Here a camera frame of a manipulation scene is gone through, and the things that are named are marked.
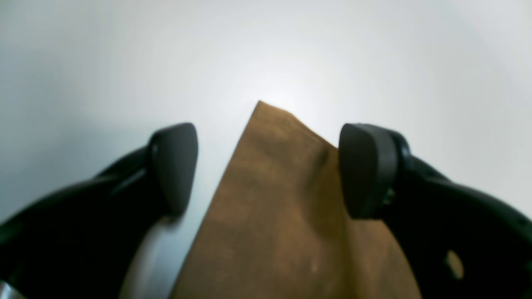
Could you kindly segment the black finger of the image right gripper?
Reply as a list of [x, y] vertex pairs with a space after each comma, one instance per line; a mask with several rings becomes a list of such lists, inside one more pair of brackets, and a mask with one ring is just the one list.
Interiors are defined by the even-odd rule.
[[397, 131], [345, 124], [338, 149], [348, 215], [385, 223], [424, 299], [530, 299], [530, 218], [452, 182]]

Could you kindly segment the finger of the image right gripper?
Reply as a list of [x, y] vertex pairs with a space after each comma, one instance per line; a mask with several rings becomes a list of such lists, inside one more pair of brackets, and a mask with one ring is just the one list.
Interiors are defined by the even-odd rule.
[[117, 299], [146, 233], [185, 213], [197, 159], [194, 125], [165, 127], [12, 216], [1, 225], [2, 299]]

